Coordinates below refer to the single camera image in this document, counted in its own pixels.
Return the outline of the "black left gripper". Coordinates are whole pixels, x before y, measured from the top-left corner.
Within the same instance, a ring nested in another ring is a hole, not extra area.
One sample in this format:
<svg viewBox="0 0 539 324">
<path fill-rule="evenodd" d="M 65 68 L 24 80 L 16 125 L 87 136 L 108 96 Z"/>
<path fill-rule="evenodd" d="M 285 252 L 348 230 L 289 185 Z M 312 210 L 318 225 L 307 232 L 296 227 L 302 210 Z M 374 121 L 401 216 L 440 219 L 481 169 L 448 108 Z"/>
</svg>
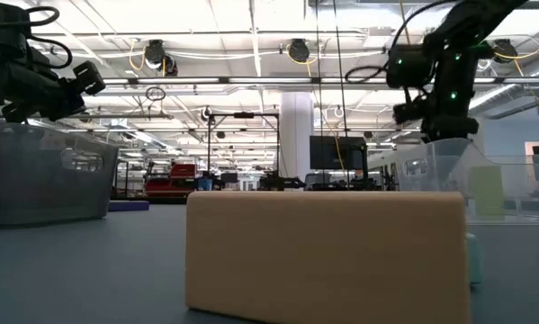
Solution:
<svg viewBox="0 0 539 324">
<path fill-rule="evenodd" d="M 45 62 L 18 61 L 0 50 L 0 107 L 7 122 L 25 122 L 36 113 L 54 122 L 82 113 L 82 94 L 96 95 L 106 87 L 90 61 L 74 68 L 74 79 L 55 76 Z"/>
</svg>

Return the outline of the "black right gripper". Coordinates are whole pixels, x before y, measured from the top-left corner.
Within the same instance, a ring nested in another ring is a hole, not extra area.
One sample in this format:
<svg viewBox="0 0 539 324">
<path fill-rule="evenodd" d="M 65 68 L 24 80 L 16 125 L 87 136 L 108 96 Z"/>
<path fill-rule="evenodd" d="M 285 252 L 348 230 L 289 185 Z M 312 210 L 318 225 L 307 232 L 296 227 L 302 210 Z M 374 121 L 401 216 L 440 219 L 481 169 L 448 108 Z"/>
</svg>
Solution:
<svg viewBox="0 0 539 324">
<path fill-rule="evenodd" d="M 468 116 L 473 96 L 472 80 L 436 80 L 427 99 L 427 112 L 421 123 L 422 140 L 466 139 L 469 134 L 476 134 L 480 125 Z"/>
</svg>

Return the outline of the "teal rectangular block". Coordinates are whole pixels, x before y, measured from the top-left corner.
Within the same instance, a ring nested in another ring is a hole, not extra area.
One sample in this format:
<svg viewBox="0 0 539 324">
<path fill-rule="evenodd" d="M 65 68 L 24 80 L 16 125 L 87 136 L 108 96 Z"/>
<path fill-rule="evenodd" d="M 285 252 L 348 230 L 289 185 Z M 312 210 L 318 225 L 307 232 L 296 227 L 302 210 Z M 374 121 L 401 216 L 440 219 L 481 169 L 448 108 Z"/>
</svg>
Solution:
<svg viewBox="0 0 539 324">
<path fill-rule="evenodd" d="M 470 284 L 477 285 L 481 283 L 481 255 L 478 240 L 475 235 L 466 232 L 465 242 Z"/>
</svg>

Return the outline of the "purple rectangular block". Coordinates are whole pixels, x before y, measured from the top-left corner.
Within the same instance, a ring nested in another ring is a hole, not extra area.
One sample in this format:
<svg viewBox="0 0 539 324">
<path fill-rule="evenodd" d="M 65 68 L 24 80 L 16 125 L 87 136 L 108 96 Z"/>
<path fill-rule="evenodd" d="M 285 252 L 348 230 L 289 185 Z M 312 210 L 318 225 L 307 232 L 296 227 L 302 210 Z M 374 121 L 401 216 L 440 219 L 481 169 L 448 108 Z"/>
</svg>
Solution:
<svg viewBox="0 0 539 324">
<path fill-rule="evenodd" d="M 109 212 L 135 212 L 148 211 L 150 203 L 147 201 L 110 201 Z"/>
</svg>

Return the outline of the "clear plastic bin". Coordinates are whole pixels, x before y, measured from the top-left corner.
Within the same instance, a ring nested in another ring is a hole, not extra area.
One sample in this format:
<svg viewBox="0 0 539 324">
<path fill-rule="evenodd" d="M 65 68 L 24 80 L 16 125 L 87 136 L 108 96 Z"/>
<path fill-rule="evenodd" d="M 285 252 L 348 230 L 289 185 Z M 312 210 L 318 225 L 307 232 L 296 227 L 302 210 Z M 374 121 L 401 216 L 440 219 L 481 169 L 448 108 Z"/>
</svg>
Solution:
<svg viewBox="0 0 539 324">
<path fill-rule="evenodd" d="M 402 191 L 458 192 L 470 223 L 539 223 L 539 181 L 529 179 L 524 156 L 486 156 L 467 139 L 443 139 L 399 151 L 395 157 Z M 482 220 L 469 190 L 473 167 L 498 166 L 505 195 L 499 220 Z"/>
</svg>

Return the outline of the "yellow cylinder block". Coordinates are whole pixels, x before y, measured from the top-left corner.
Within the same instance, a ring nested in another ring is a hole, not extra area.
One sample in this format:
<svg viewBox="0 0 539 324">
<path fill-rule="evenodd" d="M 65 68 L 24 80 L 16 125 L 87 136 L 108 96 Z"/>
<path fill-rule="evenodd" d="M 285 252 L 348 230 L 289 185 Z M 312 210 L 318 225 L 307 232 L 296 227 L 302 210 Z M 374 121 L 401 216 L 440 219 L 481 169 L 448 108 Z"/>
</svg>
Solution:
<svg viewBox="0 0 539 324">
<path fill-rule="evenodd" d="M 477 216 L 499 220 L 504 214 L 505 195 L 499 166 L 475 166 L 470 170 L 469 190 Z"/>
</svg>

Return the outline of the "grey translucent plastic bin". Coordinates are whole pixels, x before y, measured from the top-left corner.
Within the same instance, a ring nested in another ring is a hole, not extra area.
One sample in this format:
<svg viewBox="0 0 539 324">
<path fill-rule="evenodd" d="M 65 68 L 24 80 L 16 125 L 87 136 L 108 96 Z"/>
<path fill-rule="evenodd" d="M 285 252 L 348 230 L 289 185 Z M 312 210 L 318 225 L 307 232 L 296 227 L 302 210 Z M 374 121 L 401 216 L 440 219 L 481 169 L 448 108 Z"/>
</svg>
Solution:
<svg viewBox="0 0 539 324">
<path fill-rule="evenodd" d="M 101 219 L 118 148 L 58 130 L 0 125 L 0 227 Z"/>
</svg>

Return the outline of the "black monitor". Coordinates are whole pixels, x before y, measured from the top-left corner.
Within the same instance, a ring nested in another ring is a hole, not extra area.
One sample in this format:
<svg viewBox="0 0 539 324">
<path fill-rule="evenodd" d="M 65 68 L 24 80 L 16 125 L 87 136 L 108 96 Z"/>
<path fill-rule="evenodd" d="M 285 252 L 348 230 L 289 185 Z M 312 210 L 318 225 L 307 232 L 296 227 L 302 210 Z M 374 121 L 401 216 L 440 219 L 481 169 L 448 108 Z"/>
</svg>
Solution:
<svg viewBox="0 0 539 324">
<path fill-rule="evenodd" d="M 367 147 L 363 138 L 310 136 L 310 167 L 325 170 L 364 170 Z"/>
</svg>

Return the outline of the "white pillar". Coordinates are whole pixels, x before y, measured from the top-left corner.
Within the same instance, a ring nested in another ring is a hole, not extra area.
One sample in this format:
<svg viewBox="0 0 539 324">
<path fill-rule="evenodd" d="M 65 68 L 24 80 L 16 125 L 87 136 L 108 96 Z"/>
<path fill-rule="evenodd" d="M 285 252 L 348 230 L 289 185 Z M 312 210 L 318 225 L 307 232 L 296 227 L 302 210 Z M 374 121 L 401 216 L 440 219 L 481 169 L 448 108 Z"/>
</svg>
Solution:
<svg viewBox="0 0 539 324">
<path fill-rule="evenodd" d="M 281 93 L 280 173 L 283 177 L 303 180 L 310 171 L 313 113 L 314 102 L 310 93 Z"/>
</svg>

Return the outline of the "red tool cabinet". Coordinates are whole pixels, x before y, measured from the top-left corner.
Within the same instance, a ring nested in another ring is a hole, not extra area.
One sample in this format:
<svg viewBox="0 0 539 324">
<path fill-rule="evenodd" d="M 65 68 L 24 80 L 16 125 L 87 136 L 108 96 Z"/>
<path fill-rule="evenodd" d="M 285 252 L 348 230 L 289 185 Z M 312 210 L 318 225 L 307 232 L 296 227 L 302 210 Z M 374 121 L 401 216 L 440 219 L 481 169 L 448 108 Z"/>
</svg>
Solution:
<svg viewBox="0 0 539 324">
<path fill-rule="evenodd" d="M 156 163 L 148 163 L 144 175 L 144 192 L 154 198 L 186 198 L 197 188 L 195 164 L 172 162 L 167 171 L 155 171 Z"/>
</svg>

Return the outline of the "black metal frame rig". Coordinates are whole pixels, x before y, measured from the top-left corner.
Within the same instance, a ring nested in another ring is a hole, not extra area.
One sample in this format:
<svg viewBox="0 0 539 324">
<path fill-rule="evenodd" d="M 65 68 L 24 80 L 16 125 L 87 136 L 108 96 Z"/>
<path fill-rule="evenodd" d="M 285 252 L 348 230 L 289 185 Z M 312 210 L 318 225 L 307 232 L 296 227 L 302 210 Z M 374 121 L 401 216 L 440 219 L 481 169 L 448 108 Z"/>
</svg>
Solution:
<svg viewBox="0 0 539 324">
<path fill-rule="evenodd" d="M 236 132 L 247 132 L 247 131 L 255 131 L 255 132 L 262 132 L 266 133 L 267 129 L 265 127 L 259 128 L 259 129 L 253 129 L 253 128 L 236 128 L 235 130 L 230 128 L 221 128 L 221 124 L 227 119 L 232 118 L 236 120 L 253 120 L 255 118 L 261 118 L 263 122 L 265 122 L 267 125 L 270 126 L 270 129 L 275 133 L 276 139 L 275 142 L 216 142 L 216 147 L 211 147 L 211 134 L 214 131 L 236 131 Z M 253 150 L 259 150 L 262 149 L 264 152 L 266 152 L 268 149 L 272 149 L 274 151 L 274 162 L 275 166 L 273 170 L 271 171 L 272 178 L 276 178 L 279 176 L 280 173 L 280 156 L 281 156 L 281 132 L 280 132 L 280 113 L 278 112 L 231 112 L 231 113 L 215 113 L 210 112 L 207 115 L 207 165 L 206 165 L 206 174 L 209 176 L 211 174 L 211 153 L 212 151 L 217 151 L 218 149 L 221 149 L 223 151 L 227 151 L 230 153 L 234 153 L 236 151 L 253 151 Z"/>
</svg>

